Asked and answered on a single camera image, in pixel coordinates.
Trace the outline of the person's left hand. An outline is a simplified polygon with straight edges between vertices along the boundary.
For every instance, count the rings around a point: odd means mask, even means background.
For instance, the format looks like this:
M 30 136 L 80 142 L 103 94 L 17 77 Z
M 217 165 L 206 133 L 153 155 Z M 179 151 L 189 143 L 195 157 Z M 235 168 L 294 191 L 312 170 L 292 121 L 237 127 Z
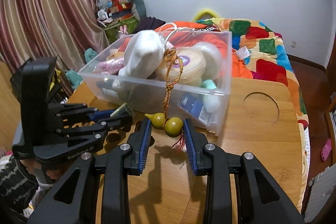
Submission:
M 21 164 L 26 168 L 29 174 L 36 176 L 35 170 L 41 169 L 42 165 L 36 159 L 24 159 L 20 160 Z M 62 169 L 46 170 L 46 175 L 52 180 L 58 180 L 64 174 Z

